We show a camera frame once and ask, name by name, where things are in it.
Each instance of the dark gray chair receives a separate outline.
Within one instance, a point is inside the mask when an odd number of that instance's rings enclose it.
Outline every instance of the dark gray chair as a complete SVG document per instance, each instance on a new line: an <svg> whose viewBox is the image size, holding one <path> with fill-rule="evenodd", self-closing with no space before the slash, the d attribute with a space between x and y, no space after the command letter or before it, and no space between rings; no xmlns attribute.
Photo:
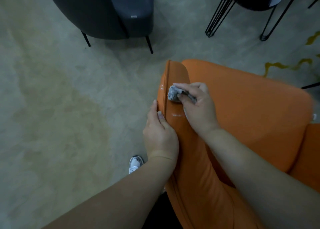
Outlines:
<svg viewBox="0 0 320 229"><path fill-rule="evenodd" d="M110 40L146 37L153 29L154 0L53 0L62 13L77 26L88 46L86 35Z"/></svg>

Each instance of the concrete floor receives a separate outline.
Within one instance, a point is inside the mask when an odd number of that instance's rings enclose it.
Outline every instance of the concrete floor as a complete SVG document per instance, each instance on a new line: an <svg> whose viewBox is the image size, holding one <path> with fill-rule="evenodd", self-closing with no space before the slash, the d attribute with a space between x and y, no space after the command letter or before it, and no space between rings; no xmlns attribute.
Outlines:
<svg viewBox="0 0 320 229"><path fill-rule="evenodd" d="M145 40L81 32L52 0L0 0L0 227L39 228L146 158L142 129L168 59L198 58L297 87L319 81L320 2L296 0L270 39L269 12L236 5L216 35L204 33L220 0L155 0L154 54ZM273 22L289 0L278 6ZM297 63L311 58L312 64ZM310 91L320 113L320 89Z"/></svg>

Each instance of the shoe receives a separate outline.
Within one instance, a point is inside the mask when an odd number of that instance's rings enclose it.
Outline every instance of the shoe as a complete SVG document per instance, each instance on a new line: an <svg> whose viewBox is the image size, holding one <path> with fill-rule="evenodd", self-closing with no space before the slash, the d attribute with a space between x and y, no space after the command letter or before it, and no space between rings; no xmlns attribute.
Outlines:
<svg viewBox="0 0 320 229"><path fill-rule="evenodd" d="M144 164L142 157L140 156L133 156L129 162L129 174L137 170Z"/></svg>

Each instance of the orange armchair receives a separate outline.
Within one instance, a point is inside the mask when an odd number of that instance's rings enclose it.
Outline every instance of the orange armchair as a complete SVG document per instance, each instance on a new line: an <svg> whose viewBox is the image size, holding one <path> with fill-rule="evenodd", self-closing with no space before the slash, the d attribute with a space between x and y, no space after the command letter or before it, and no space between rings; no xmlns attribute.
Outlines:
<svg viewBox="0 0 320 229"><path fill-rule="evenodd" d="M310 124L313 102L306 92L210 62L168 61L158 103L179 138L178 163L166 190L183 228L263 228L190 127L182 105L167 100L173 83L190 82L207 84L222 128L320 192L320 124Z"/></svg>

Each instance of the black metal leg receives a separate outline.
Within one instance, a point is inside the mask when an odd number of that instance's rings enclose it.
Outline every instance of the black metal leg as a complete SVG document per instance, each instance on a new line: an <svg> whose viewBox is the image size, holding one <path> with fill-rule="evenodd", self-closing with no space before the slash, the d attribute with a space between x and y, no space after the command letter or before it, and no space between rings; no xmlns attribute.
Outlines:
<svg viewBox="0 0 320 229"><path fill-rule="evenodd" d="M215 34L221 23L224 21L230 10L235 4L235 0L221 0L209 25L206 29L206 35L211 37Z"/></svg>
<svg viewBox="0 0 320 229"><path fill-rule="evenodd" d="M309 6L308 8L311 8L317 1L318 1L318 0L314 0L314 1L312 2L312 4L310 4L310 6Z"/></svg>
<svg viewBox="0 0 320 229"><path fill-rule="evenodd" d="M268 24L269 24L269 21L270 21L270 19L271 19L271 17L272 17L272 15L273 15L273 13L274 13L274 11L275 11L275 9L277 8L277 5L275 6L275 7L273 7L273 9L272 9L272 11L271 11L271 14L270 14L270 16L269 16L269 19L268 19L268 21L266 22L266 26L264 27L264 29L263 29L263 31L262 31L262 33L261 33L261 35L260 35L260 40L261 41L266 41L268 38L265 38L266 36L264 36L263 35L263 33L264 33L264 31L266 30L266 28L267 28L267 26L268 26Z"/></svg>
<svg viewBox="0 0 320 229"><path fill-rule="evenodd" d="M312 87L316 87L316 86L320 86L320 82L314 83L312 85L304 86L301 89L308 89L308 88L312 88Z"/></svg>
<svg viewBox="0 0 320 229"><path fill-rule="evenodd" d="M151 54L153 54L153 50L152 50L152 46L151 46L151 42L150 42L149 36L146 36L146 41L148 43L148 46L149 46Z"/></svg>
<svg viewBox="0 0 320 229"><path fill-rule="evenodd" d="M83 37L85 38L88 46L91 47L90 42L89 42L89 40L88 40L88 38L87 38L87 35L86 35L85 33L83 33L83 32L81 32L81 33L82 33Z"/></svg>
<svg viewBox="0 0 320 229"><path fill-rule="evenodd" d="M273 28L271 29L270 33L266 36L264 36L263 34L261 34L260 36L260 40L261 41L266 41L268 40L268 38L271 36L271 34L273 33L273 31L275 30L275 28L277 27L277 25L279 24L280 20L282 19L282 17L285 15L285 13L287 12L287 10L289 9L289 7L291 6L291 4L294 2L294 0L290 0L289 4L287 5L287 7L285 8L285 10L282 12L281 16L279 17L279 19L277 20L277 22L275 23L275 25L273 26Z"/></svg>

